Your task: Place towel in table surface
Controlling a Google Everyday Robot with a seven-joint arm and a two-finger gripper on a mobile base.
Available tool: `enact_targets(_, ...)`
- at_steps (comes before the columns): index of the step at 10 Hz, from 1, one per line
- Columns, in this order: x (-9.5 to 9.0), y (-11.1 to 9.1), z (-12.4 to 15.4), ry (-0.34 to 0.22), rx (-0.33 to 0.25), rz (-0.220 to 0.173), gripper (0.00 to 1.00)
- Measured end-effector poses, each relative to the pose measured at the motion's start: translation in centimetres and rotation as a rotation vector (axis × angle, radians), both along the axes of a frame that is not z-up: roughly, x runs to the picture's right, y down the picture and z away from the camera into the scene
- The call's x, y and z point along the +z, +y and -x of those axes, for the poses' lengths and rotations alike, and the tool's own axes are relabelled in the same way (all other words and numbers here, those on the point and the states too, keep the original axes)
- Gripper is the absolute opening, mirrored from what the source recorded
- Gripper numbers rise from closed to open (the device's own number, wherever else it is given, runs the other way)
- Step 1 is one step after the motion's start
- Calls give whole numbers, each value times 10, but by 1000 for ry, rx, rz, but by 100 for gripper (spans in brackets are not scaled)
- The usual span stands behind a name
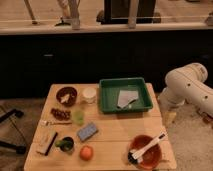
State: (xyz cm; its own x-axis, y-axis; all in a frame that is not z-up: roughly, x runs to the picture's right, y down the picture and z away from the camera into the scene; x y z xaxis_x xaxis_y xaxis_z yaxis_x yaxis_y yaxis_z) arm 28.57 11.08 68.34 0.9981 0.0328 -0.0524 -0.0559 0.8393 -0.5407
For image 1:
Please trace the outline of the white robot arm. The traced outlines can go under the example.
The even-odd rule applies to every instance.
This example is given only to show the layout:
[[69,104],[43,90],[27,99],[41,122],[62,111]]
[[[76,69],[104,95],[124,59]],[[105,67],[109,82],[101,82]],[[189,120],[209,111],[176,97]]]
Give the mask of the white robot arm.
[[204,84],[207,69],[200,63],[191,63],[169,71],[165,76],[166,87],[158,96],[163,124],[170,125],[175,117],[175,108],[191,102],[205,123],[213,128],[213,88]]

